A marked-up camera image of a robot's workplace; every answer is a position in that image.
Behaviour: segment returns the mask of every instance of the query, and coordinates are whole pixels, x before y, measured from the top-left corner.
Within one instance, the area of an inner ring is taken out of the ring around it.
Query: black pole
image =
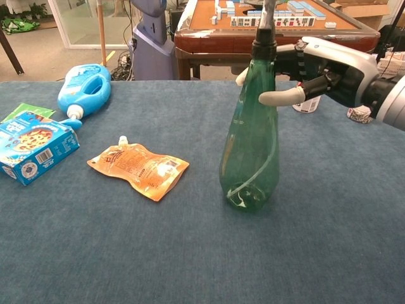
[[[381,45],[381,49],[380,49],[380,51],[378,52],[378,55],[377,55],[377,58],[376,58],[377,63],[380,62],[380,59],[381,59],[382,57],[385,57],[385,51],[387,50],[387,47],[388,47],[388,44],[389,44],[388,42],[390,41],[391,36],[392,36],[392,34],[394,33],[394,30],[395,30],[396,27],[397,27],[398,21],[399,21],[400,17],[402,16],[402,13],[404,12],[404,8],[405,8],[405,0],[402,2],[401,7],[399,8],[398,14],[397,14],[397,16],[395,17],[394,22],[392,22],[390,31],[389,31],[388,34],[385,36],[384,42],[383,42],[383,44]]]

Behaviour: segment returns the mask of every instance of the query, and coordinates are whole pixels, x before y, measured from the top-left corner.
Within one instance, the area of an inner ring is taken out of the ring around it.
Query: wooden pole
[[[106,39],[104,36],[104,18],[103,18],[103,4],[101,0],[97,0],[97,14],[99,17],[99,33],[100,33],[100,44],[101,44],[101,54],[103,56],[103,65],[107,66],[107,55],[106,55]]]

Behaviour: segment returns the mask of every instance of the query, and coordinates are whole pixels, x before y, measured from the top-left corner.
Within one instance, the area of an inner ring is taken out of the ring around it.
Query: white can
[[[318,108],[321,96],[309,99],[303,103],[294,104],[292,107],[294,110],[297,110],[301,113],[312,113]]]
[[[359,106],[357,108],[350,108],[347,111],[347,117],[355,122],[360,122],[362,124],[368,124],[373,119],[370,117],[371,110],[366,106]]]

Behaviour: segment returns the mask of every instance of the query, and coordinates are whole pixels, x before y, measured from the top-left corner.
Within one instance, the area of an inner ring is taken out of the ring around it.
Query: green plastic bottle
[[[258,100],[262,92],[275,90],[276,45],[274,32],[259,31],[220,165],[227,200],[245,211],[259,210],[269,200],[279,176],[277,109]]]

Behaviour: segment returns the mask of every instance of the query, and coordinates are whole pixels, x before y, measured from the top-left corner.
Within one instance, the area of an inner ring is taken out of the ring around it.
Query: blue detergent bottle
[[[69,119],[62,124],[74,130],[81,128],[80,119],[94,113],[111,94],[111,74],[102,65],[78,65],[70,69],[58,95],[58,106]]]

